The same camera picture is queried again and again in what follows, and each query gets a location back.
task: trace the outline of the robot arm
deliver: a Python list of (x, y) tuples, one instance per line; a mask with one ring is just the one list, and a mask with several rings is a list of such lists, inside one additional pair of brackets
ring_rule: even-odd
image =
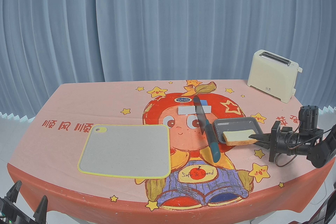
[(322, 141), (312, 146), (307, 159), (316, 167), (323, 167), (336, 155), (336, 124), (331, 128), (330, 133)]
[(336, 124), (323, 139), (324, 132), (317, 128), (319, 108), (317, 106), (303, 106), (299, 111), (300, 124), (298, 133), (292, 127), (280, 130), (280, 121), (275, 121), (271, 133), (253, 134), (250, 138), (258, 140), (255, 144), (269, 149), (269, 161), (274, 162), (276, 154), (306, 155), (316, 168), (323, 167), (336, 155)]

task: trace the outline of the knife handle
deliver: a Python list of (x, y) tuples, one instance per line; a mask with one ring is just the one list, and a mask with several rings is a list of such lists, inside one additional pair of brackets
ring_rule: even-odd
[(217, 163), (219, 162), (221, 158), (221, 153), (219, 151), (218, 139), (217, 139), (216, 133), (212, 127), (212, 124), (210, 124), (208, 120), (206, 121), (204, 131), (205, 131), (205, 135), (208, 140), (208, 145), (211, 150), (212, 160), (214, 163)]

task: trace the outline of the cartoon eye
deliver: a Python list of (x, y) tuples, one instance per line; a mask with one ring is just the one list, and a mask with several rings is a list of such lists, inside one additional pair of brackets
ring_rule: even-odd
[(187, 118), (187, 126), (190, 128), (190, 129), (196, 129), (198, 128), (200, 125), (198, 123), (198, 119), (195, 115), (190, 115), (188, 116)]
[(162, 124), (166, 125), (168, 128), (171, 128), (175, 125), (175, 119), (172, 116), (165, 116)]

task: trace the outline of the gray tray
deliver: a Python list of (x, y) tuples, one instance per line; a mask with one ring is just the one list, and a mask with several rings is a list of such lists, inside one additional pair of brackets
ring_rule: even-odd
[(263, 134), (257, 120), (254, 117), (234, 117), (217, 119), (213, 123), (218, 140), (226, 144), (223, 132), (254, 130), (256, 134)]

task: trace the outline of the white block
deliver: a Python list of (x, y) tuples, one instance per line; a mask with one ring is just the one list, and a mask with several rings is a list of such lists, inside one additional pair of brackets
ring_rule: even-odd
[[(204, 105), (203, 110), (205, 114), (211, 113), (211, 105)], [(179, 115), (191, 115), (196, 114), (196, 108), (194, 105), (185, 105), (178, 107), (178, 114)]]

